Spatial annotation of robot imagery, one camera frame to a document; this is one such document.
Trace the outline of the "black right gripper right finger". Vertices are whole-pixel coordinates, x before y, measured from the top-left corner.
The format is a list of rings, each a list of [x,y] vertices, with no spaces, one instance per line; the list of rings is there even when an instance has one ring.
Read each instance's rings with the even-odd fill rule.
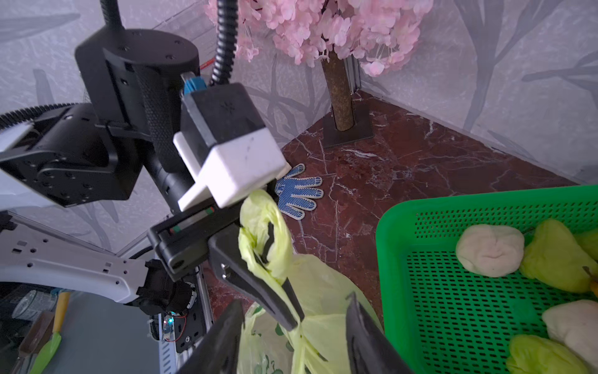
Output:
[[[375,321],[358,302],[355,293],[348,299],[346,340],[350,371],[353,374],[413,374]]]

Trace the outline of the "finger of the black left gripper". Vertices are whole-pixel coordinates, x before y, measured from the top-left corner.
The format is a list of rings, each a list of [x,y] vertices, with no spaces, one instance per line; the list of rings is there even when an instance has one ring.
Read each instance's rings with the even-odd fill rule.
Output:
[[[263,252],[259,255],[259,261],[263,267],[269,264],[267,259],[269,253],[272,251],[275,243],[275,232],[273,223],[269,222],[267,225],[267,239],[264,244]],[[305,314],[301,304],[294,292],[289,277],[286,277],[282,283],[282,289],[287,298],[291,302],[293,310],[297,313],[297,318],[292,316],[291,309],[287,306],[283,299],[278,295],[265,299],[266,304],[263,306],[277,322],[283,323],[300,323],[305,319]]]
[[[275,293],[273,286],[256,277],[238,249],[240,227],[227,226],[208,240],[209,261],[215,276],[227,286],[257,302],[287,331],[298,326],[299,317]]]

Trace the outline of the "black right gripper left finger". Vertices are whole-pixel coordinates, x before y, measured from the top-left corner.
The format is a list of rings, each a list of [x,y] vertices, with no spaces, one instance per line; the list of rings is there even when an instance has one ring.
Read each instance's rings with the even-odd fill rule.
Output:
[[[235,374],[244,327],[242,303],[234,300],[210,328],[178,374]]]

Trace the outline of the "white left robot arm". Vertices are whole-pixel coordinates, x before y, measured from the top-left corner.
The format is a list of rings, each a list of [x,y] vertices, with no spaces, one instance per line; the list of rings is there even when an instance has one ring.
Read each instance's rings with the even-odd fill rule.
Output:
[[[75,58],[87,103],[1,116],[1,279],[101,295],[148,315],[186,316],[185,277],[205,261],[286,330],[303,313],[287,279],[277,207],[286,161],[246,88],[230,82],[238,3],[216,4],[216,62],[200,76],[192,42],[128,29],[115,1]],[[151,261],[83,254],[11,215],[17,207],[126,200],[147,170],[172,217],[148,231]]]

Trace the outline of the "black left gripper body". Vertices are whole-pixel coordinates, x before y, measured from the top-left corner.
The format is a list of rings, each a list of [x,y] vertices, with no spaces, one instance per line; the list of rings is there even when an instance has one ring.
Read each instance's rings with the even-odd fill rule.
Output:
[[[227,226],[216,219],[280,174],[280,148],[271,135],[244,135],[214,146],[200,161],[183,135],[174,137],[174,146],[193,184],[175,200],[181,213],[152,227],[148,236],[166,273],[178,281],[205,260],[207,238]],[[211,204],[218,207],[215,221],[199,219],[178,232],[171,230]]]

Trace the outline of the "green avocado print plastic bag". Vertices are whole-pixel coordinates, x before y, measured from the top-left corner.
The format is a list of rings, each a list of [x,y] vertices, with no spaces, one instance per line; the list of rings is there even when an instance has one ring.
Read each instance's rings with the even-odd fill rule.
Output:
[[[255,302],[244,316],[239,373],[349,373],[346,340],[350,296],[382,325],[364,293],[348,277],[309,254],[296,254],[274,199],[264,190],[241,206],[239,252],[249,271],[291,311],[289,329]]]

